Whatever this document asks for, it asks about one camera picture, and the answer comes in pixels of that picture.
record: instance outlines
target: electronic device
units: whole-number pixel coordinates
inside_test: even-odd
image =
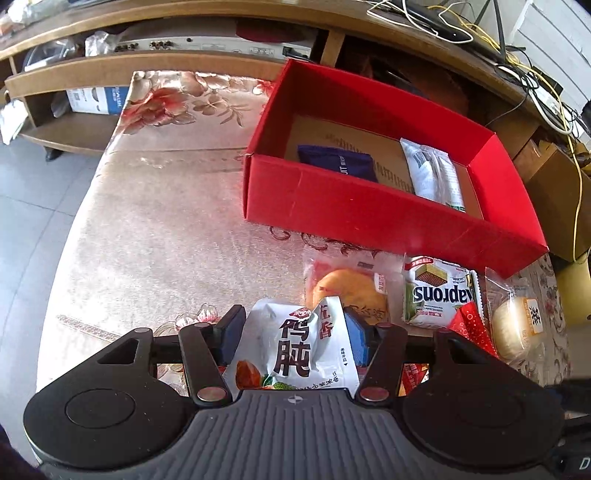
[[[271,20],[163,18],[127,28],[115,51],[201,50],[308,60],[316,34],[315,28]]]
[[[24,427],[41,471],[69,480],[591,473],[587,417],[565,421],[561,407],[589,409],[588,381],[544,389],[450,330],[424,338],[380,324],[362,328],[373,360],[354,398],[245,390],[232,401],[218,366],[244,321],[235,305],[217,325],[178,335],[137,328],[36,393]],[[406,362],[429,364],[430,377],[398,397]],[[190,397],[155,378],[159,363],[184,365]]]

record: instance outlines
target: white bag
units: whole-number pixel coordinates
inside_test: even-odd
[[[400,139],[415,193],[428,200],[465,212],[457,172],[449,155],[428,145]]]
[[[348,388],[353,397],[359,378],[339,298],[326,297],[313,312],[259,300],[223,377],[234,399],[245,388]]]

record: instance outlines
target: red wrapper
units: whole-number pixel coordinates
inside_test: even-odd
[[[423,364],[404,364],[402,367],[402,386],[408,395],[413,388],[423,381],[429,366]]]
[[[449,329],[475,343],[485,352],[499,358],[495,346],[492,344],[491,337],[488,335],[488,331],[478,314],[476,304],[473,301],[466,303],[458,309],[455,317],[449,324]]]

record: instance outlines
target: red box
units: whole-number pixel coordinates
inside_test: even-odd
[[[294,115],[430,145],[466,166],[484,220],[388,186],[283,159]],[[416,95],[290,60],[248,146],[247,220],[509,277],[548,251],[525,187],[490,130]]]

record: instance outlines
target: blue gripper pad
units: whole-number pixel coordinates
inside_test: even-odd
[[[344,312],[355,365],[367,367],[371,362],[369,346],[374,341],[374,328],[368,325],[351,307],[345,308]]]

